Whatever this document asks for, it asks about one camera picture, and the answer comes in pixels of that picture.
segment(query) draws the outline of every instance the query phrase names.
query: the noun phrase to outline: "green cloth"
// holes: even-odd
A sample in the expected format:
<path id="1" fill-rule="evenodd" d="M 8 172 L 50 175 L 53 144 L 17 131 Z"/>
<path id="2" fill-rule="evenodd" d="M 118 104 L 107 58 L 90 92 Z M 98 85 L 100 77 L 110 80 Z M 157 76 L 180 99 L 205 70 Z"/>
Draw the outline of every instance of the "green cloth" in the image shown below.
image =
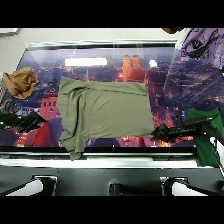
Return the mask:
<path id="1" fill-rule="evenodd" d="M 152 137 L 154 123 L 144 83 L 62 77 L 57 106 L 64 126 L 60 142 L 71 160 L 80 158 L 89 138 Z"/>
<path id="2" fill-rule="evenodd" d="M 221 114 L 218 108 L 210 111 L 199 111 L 195 109 L 187 109 L 187 118 L 195 118 L 199 116 L 211 117 L 214 120 L 211 121 L 211 125 L 221 133 L 224 133 L 223 122 Z M 208 139 L 203 137 L 194 137 L 194 141 L 197 147 L 197 154 L 199 157 L 199 162 L 201 166 L 212 166 L 218 167 L 219 163 L 217 161 L 217 156 L 215 154 L 215 148 L 212 146 Z"/>

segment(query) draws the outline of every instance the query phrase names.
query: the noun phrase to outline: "purple cloth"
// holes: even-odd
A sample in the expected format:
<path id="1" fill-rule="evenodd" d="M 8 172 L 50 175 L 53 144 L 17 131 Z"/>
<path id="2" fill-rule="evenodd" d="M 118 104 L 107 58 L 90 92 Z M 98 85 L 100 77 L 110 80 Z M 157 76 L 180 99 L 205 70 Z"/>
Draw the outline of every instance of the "purple cloth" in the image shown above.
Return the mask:
<path id="1" fill-rule="evenodd" d="M 224 28 L 193 28 L 181 49 L 181 60 L 200 59 L 215 68 L 224 66 Z"/>

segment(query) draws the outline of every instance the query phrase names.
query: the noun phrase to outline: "monitor screen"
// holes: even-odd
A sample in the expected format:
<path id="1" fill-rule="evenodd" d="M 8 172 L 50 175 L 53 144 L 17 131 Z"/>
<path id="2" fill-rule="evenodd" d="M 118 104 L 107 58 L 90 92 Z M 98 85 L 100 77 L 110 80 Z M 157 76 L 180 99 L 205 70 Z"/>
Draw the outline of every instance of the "monitor screen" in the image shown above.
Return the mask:
<path id="1" fill-rule="evenodd" d="M 202 106 L 211 105 L 209 102 L 211 99 L 206 99 L 204 102 L 205 97 L 200 98 L 198 95 L 204 88 L 200 85 L 201 80 L 209 81 L 212 77 L 203 78 L 204 68 L 200 63 L 193 64 L 193 67 L 186 66 L 185 63 L 174 59 L 173 55 L 174 47 L 171 46 L 26 50 L 17 70 L 26 66 L 32 67 L 33 72 L 38 75 L 39 83 L 34 86 L 32 95 L 24 100 L 18 100 L 6 92 L 1 102 L 1 110 L 4 110 L 7 101 L 13 100 L 18 115 L 25 116 L 36 111 L 47 120 L 47 123 L 42 123 L 41 128 L 29 133 L 18 133 L 16 128 L 0 130 L 0 146 L 31 148 L 63 146 L 59 142 L 63 126 L 56 106 L 62 76 L 83 82 L 144 82 L 148 85 L 155 128 L 161 123 L 165 123 L 168 127 L 177 125 L 176 111 L 186 119 L 187 107 L 198 106 L 199 101 Z M 172 73 L 170 67 L 174 64 L 178 70 L 173 69 Z M 188 78 L 178 79 L 181 72 L 188 74 Z M 199 84 L 196 85 L 196 91 L 193 91 L 192 80 L 196 76 Z M 195 105 L 189 105 L 191 93 L 200 98 L 194 101 Z M 220 101 L 221 98 L 219 101 L 213 98 L 212 105 L 220 104 Z M 89 139 L 86 142 L 86 147 L 192 147 L 193 145 L 192 137 L 178 139 L 176 143 L 135 136 Z"/>

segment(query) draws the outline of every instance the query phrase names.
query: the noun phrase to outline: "brown crumpled fabric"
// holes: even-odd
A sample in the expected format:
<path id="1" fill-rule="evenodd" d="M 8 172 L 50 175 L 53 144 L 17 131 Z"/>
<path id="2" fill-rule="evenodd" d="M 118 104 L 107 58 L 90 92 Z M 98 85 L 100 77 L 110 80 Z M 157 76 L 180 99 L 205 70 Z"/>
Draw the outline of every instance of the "brown crumpled fabric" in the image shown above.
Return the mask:
<path id="1" fill-rule="evenodd" d="M 11 75 L 3 73 L 4 82 L 12 96 L 18 99 L 26 99 L 32 94 L 33 86 L 39 81 L 38 76 L 31 73 L 31 67 L 14 71 Z"/>

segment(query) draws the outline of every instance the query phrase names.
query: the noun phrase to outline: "white floor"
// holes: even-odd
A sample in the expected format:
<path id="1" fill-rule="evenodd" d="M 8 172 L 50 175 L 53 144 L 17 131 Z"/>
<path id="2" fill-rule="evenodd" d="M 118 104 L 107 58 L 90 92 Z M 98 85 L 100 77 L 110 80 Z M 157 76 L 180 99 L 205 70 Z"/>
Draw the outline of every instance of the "white floor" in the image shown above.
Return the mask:
<path id="1" fill-rule="evenodd" d="M 12 73 L 28 43 L 45 41 L 174 39 L 160 28 L 22 28 L 19 35 L 0 37 L 0 72 Z"/>

